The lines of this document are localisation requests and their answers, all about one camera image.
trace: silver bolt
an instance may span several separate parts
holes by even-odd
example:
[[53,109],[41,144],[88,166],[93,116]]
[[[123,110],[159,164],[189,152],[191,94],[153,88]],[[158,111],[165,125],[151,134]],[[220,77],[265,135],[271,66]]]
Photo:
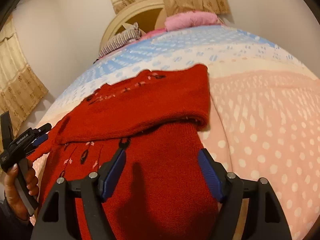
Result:
[[58,179],[57,179],[57,183],[58,183],[58,184],[61,184],[61,183],[63,183],[63,182],[64,182],[64,178],[61,177],[61,178],[58,178]]
[[260,179],[260,182],[261,182],[262,184],[268,184],[268,180],[267,180],[266,178],[261,178],[261,179]]
[[90,179],[94,179],[95,177],[97,177],[98,176],[98,173],[96,173],[95,171],[93,171],[93,172],[91,172],[90,174],[89,174],[89,178]]
[[227,173],[227,177],[228,177],[229,179],[234,179],[234,178],[236,177],[236,175],[235,175],[233,172],[228,172],[228,173]]

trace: blue patterned sheet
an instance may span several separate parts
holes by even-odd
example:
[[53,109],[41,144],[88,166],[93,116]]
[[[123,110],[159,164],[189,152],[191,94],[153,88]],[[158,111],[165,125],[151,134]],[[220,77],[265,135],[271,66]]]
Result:
[[196,63],[208,66],[243,57],[303,65],[278,45],[234,28],[214,25],[168,32],[128,45],[97,61],[57,98],[44,119],[71,111],[101,85],[133,77],[143,69],[181,70]]

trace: red sweater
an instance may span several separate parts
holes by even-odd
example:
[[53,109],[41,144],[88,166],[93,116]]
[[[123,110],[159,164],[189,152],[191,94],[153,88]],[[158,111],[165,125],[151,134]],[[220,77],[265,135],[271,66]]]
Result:
[[[204,65],[183,71],[144,70],[103,85],[66,115],[31,155],[34,160],[51,152],[40,204],[59,176],[73,180],[97,171],[115,153],[119,138],[130,136],[126,166],[113,197],[103,205],[116,238],[206,239],[217,205],[197,163],[202,148],[197,130],[208,124],[209,106]],[[76,205],[82,238],[89,240],[80,199]]]

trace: striped pillow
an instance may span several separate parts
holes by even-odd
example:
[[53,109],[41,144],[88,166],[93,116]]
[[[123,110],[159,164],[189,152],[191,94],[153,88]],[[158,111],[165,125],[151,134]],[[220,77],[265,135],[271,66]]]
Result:
[[108,53],[121,48],[129,40],[135,39],[138,40],[141,37],[141,31],[139,30],[138,24],[134,23],[133,29],[125,30],[115,36],[113,36],[104,48],[99,52],[99,58],[107,55]]

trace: dark sleeve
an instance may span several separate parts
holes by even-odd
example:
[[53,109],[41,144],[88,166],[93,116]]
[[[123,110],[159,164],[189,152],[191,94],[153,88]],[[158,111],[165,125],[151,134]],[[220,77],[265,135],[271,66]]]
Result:
[[7,240],[30,240],[33,225],[30,221],[24,222],[16,217],[11,210],[7,199],[0,203],[0,231]]

